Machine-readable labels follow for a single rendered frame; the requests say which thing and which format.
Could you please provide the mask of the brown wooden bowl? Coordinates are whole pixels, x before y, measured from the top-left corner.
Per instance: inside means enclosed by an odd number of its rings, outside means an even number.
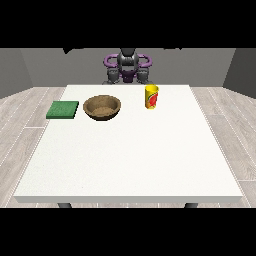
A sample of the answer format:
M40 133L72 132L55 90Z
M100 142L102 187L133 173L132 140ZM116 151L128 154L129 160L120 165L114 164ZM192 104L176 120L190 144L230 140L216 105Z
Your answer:
M93 120L108 121L121 109L121 101L111 95L97 95L87 99L83 104L84 112Z

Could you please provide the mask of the yellow cup with melon print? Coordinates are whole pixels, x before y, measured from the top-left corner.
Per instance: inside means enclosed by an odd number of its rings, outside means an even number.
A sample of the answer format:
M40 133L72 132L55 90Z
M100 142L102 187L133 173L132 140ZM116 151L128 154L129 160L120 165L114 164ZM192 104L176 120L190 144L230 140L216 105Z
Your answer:
M154 109L158 98L159 87L155 84L147 84L145 86L145 107Z

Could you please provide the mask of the green square pad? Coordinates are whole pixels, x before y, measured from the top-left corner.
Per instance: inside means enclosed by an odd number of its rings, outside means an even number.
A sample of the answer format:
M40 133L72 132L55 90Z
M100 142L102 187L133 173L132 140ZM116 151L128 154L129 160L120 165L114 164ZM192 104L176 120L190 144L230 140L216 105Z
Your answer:
M47 114L47 119L73 119L75 117L78 101L53 101Z

